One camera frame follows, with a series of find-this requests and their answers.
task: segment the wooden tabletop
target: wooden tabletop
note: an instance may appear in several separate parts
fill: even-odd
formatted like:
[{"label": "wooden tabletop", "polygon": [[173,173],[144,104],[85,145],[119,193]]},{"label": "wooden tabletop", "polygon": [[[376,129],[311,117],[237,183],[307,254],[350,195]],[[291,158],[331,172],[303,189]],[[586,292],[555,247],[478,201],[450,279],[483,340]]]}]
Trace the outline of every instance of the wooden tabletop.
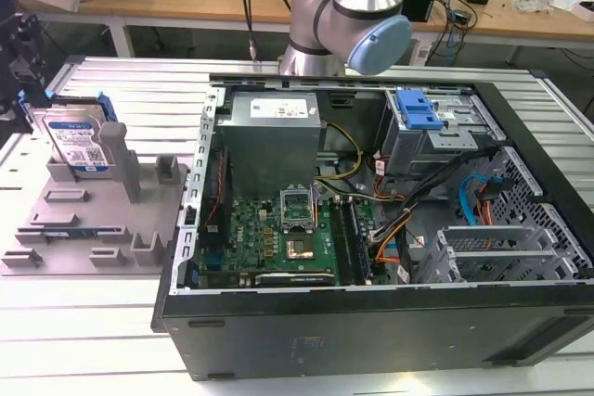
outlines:
[{"label": "wooden tabletop", "polygon": [[[471,6],[479,14],[473,33],[594,42],[594,23],[568,11],[553,8],[550,13],[522,13],[514,8],[512,0],[489,0],[485,6]],[[458,2],[455,7],[468,10]],[[433,7],[431,20],[445,27],[446,12],[441,5]]]},{"label": "wooden tabletop", "polygon": [[[49,6],[21,0],[30,9],[59,12]],[[456,3],[460,9],[468,9]],[[511,0],[490,0],[475,6],[480,18],[472,33],[525,36],[543,39],[593,40],[594,24],[569,12],[521,13]],[[241,0],[90,0],[80,7],[80,14],[133,16],[169,19],[218,19],[244,21]],[[289,11],[280,0],[252,0],[254,22],[289,23]],[[446,13],[435,4],[426,23],[415,22],[416,31],[439,32],[446,25]]]}]

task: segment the metal slotted tabletop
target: metal slotted tabletop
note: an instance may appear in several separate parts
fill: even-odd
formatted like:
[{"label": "metal slotted tabletop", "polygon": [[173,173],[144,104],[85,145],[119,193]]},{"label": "metal slotted tabletop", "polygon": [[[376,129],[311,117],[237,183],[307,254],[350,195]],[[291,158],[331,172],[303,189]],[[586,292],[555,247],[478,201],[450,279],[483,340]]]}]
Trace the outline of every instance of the metal slotted tabletop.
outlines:
[{"label": "metal slotted tabletop", "polygon": [[[50,89],[66,96],[103,91],[128,128],[141,162],[174,153],[191,163],[209,73],[274,74],[275,63],[88,57],[66,64]],[[526,70],[398,67],[395,79],[494,83],[594,209],[594,129],[547,79]],[[0,248],[48,178],[49,145],[40,135],[13,135],[0,149]],[[594,394],[594,334],[531,368],[432,371],[195,383],[167,335],[149,323],[159,279],[0,278],[0,392],[85,394]]]}]

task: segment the ventilation grille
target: ventilation grille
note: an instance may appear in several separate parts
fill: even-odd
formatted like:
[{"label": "ventilation grille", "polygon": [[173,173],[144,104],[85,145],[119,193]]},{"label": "ventilation grille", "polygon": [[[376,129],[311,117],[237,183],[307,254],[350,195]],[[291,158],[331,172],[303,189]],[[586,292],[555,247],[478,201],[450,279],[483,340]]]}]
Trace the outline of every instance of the ventilation grille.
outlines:
[{"label": "ventilation grille", "polygon": [[569,253],[570,259],[578,269],[591,267],[588,257],[577,245],[575,238],[560,225],[562,222],[557,220],[558,217],[554,215],[556,212],[548,205],[534,203],[532,190],[510,159],[504,161],[504,171],[504,176],[513,179],[515,186],[511,191],[501,192],[499,199],[492,204],[494,223],[532,225],[549,229],[559,240],[555,247],[557,251]]}]

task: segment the green circuit board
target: green circuit board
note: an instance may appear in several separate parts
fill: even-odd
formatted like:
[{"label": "green circuit board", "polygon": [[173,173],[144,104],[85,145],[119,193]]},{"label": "green circuit board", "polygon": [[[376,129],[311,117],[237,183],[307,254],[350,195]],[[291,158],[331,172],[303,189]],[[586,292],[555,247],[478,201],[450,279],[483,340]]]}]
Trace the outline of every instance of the green circuit board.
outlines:
[{"label": "green circuit board", "polygon": [[[367,232],[373,220],[372,209],[365,202],[357,203],[356,209],[361,228]],[[291,216],[307,216],[298,206],[289,212]],[[329,273],[336,277],[338,284],[329,203],[319,202],[317,229],[313,234],[284,234],[280,228],[280,213],[278,199],[234,201],[229,248],[224,254],[222,270]]]}]

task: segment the motherboard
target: motherboard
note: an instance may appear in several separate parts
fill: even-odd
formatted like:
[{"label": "motherboard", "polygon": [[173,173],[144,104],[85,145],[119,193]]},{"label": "motherboard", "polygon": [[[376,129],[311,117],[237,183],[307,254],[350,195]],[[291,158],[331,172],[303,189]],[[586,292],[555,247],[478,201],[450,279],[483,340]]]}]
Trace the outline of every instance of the motherboard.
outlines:
[{"label": "motherboard", "polygon": [[[203,274],[231,277],[227,281],[230,286],[236,277],[238,287],[244,285],[240,283],[241,275],[250,282],[257,276],[289,282],[293,275],[311,275],[321,280],[320,286],[362,284],[368,279],[363,240],[375,228],[375,222],[367,201],[330,198],[317,199],[313,204],[307,200],[286,201],[284,205],[281,202],[234,200],[228,243],[222,252],[202,256]],[[286,226],[287,221],[309,218],[314,222],[311,230],[300,225],[291,229]]]}]

